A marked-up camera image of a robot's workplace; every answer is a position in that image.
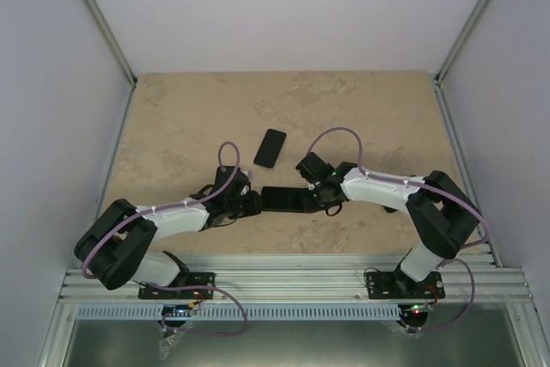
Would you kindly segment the black phone case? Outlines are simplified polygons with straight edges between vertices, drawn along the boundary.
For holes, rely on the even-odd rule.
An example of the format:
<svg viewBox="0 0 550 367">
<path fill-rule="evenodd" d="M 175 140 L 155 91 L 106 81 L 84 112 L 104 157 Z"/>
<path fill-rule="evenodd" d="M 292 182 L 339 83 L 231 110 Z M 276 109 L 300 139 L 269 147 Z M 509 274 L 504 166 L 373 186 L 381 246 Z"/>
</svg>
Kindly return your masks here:
<svg viewBox="0 0 550 367">
<path fill-rule="evenodd" d="M 398 210 L 396 210 L 395 208 L 392 208 L 392 207 L 388 207 L 386 205 L 383 206 L 383 209 L 385 210 L 385 212 L 387 213 L 394 213 L 394 212 L 397 212 Z"/>
</svg>

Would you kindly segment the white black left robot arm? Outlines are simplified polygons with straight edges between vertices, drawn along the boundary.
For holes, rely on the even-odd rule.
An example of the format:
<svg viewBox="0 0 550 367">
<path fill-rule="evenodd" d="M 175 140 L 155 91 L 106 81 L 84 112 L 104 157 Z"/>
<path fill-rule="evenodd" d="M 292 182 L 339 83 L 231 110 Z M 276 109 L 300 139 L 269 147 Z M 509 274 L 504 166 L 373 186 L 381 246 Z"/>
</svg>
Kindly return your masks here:
<svg viewBox="0 0 550 367">
<path fill-rule="evenodd" d="M 98 279 L 110 291 L 135 280 L 157 283 L 168 297 L 180 297 L 188 286 L 183 267 L 164 255 L 149 255 L 151 243 L 260 212 L 260 194 L 251 188 L 248 174 L 236 167 L 219 167 L 213 184 L 173 204 L 135 206 L 127 199 L 113 201 L 76 243 L 74 255 L 82 262 L 85 277 Z"/>
</svg>

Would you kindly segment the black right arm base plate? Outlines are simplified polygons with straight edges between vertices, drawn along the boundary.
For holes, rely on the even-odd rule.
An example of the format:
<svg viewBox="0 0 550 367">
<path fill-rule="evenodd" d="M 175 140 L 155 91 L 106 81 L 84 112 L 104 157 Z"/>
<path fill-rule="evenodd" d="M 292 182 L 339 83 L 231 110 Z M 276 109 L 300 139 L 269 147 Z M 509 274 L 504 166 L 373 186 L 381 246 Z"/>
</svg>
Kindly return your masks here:
<svg viewBox="0 0 550 367">
<path fill-rule="evenodd" d="M 397 270 L 384 272 L 374 267 L 364 270 L 364 283 L 370 299 L 440 299 L 446 293 L 440 272 L 430 272 L 423 281 L 413 281 Z"/>
</svg>

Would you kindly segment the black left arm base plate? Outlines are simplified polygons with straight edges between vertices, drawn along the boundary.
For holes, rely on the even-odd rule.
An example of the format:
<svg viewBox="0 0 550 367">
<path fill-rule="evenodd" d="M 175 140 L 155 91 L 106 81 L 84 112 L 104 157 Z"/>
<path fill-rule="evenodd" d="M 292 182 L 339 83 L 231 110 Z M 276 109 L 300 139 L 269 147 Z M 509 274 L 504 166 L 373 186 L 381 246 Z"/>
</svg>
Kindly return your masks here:
<svg viewBox="0 0 550 367">
<path fill-rule="evenodd" d="M 179 275 L 168 288 L 183 286 L 214 286 L 216 274 L 214 272 L 189 272 L 185 275 Z M 213 292 L 206 289 L 194 289 L 186 291 L 166 291 L 157 289 L 151 284 L 141 284 L 138 292 L 138 298 L 141 300 L 192 300 L 204 301 L 210 300 Z"/>
</svg>

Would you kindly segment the white-edged black phone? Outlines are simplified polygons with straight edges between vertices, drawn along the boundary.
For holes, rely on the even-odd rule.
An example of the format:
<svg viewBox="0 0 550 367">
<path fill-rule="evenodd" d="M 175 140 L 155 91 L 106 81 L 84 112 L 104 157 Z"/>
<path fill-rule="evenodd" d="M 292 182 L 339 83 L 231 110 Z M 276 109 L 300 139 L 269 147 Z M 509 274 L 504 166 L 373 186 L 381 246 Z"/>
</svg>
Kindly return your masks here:
<svg viewBox="0 0 550 367">
<path fill-rule="evenodd" d="M 268 129 L 254 157 L 254 164 L 262 168 L 274 168 L 286 137 L 286 132 Z"/>
</svg>

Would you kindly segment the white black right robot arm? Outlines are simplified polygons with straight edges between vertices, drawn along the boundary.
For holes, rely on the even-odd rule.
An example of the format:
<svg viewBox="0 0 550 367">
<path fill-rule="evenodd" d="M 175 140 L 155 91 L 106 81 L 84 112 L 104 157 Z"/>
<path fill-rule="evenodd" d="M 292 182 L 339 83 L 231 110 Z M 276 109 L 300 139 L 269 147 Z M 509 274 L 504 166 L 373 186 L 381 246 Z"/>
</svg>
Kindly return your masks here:
<svg viewBox="0 0 550 367">
<path fill-rule="evenodd" d="M 404 297 L 417 296 L 428 275 L 444 261 L 454 259 L 480 223 L 477 208 L 442 171 L 422 177 L 377 173 L 353 162 L 335 168 L 313 152 L 296 170 L 309 183 L 311 200 L 321 207 L 367 202 L 401 211 L 412 219 L 419 242 L 394 276 L 394 287 Z"/>
</svg>

